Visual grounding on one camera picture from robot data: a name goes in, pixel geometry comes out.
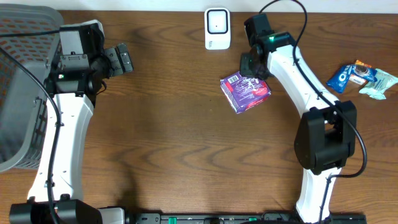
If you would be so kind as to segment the orange Kleenex tissue pack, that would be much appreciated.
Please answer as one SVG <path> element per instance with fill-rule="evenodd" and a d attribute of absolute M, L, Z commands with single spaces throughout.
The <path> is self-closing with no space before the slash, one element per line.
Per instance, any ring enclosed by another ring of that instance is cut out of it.
<path fill-rule="evenodd" d="M 349 81 L 356 84 L 363 85 L 366 82 L 373 82 L 374 76 L 371 74 L 371 65 L 368 65 L 360 60 L 356 60 L 354 63 L 354 69 L 351 71 Z"/>

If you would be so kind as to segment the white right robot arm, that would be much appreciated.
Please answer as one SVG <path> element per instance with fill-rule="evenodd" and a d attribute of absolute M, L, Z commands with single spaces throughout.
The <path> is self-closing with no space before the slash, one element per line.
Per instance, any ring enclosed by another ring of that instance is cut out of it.
<path fill-rule="evenodd" d="M 335 177 L 354 154 L 356 107 L 351 101 L 341 102 L 321 84 L 297 40 L 288 32 L 272 30 L 265 14 L 247 19 L 244 30 L 251 50 L 241 55 L 241 75 L 275 77 L 299 113 L 294 151 L 303 167 L 303 182 L 295 209 L 304 223 L 321 223 L 330 218 Z"/>

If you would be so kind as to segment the blue Oreo cookie pack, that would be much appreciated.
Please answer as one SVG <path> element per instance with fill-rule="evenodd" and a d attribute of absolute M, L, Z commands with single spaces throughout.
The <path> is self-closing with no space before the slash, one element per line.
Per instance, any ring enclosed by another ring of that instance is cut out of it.
<path fill-rule="evenodd" d="M 337 93 L 343 93 L 350 79 L 354 79 L 354 81 L 376 82 L 376 73 L 377 71 L 369 66 L 360 64 L 345 65 L 327 81 L 326 85 Z"/>

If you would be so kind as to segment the red purple pad package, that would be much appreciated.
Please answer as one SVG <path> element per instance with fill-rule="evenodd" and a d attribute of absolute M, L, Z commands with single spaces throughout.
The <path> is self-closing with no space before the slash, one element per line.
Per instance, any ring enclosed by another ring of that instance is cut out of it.
<path fill-rule="evenodd" d="M 220 87 L 235 113 L 240 114 L 266 101 L 271 95 L 267 83 L 236 72 L 220 80 Z"/>

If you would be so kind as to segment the green wet wipes pack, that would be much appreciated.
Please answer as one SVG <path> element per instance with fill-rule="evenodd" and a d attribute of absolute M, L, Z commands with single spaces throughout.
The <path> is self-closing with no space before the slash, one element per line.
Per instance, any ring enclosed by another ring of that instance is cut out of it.
<path fill-rule="evenodd" d="M 385 100 L 384 92 L 397 83 L 397 77 L 383 71 L 376 69 L 376 82 L 368 82 L 362 89 L 360 94 L 368 95 L 375 100 Z"/>

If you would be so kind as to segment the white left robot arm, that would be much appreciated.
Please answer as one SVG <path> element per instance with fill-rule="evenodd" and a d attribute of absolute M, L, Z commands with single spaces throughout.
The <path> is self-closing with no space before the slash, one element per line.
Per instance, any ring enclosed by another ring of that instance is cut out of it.
<path fill-rule="evenodd" d="M 47 127 L 41 161 L 25 203 L 11 205 L 11 223 L 134 223 L 123 207 L 83 201 L 86 132 L 104 81 L 133 71 L 126 44 L 96 52 L 62 51 L 45 79 Z"/>

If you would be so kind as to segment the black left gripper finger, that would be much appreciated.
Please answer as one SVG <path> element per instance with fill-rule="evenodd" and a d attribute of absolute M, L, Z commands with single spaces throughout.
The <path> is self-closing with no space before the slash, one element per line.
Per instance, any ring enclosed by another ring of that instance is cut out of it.
<path fill-rule="evenodd" d="M 121 64 L 121 68 L 124 73 L 132 72 L 134 70 L 134 66 L 132 64 L 131 56 L 128 52 L 127 45 L 124 43 L 117 45 L 119 62 Z"/>
<path fill-rule="evenodd" d="M 121 62 L 119 61 L 118 53 L 115 47 L 104 50 L 105 56 L 110 62 L 110 77 L 122 75 Z"/>

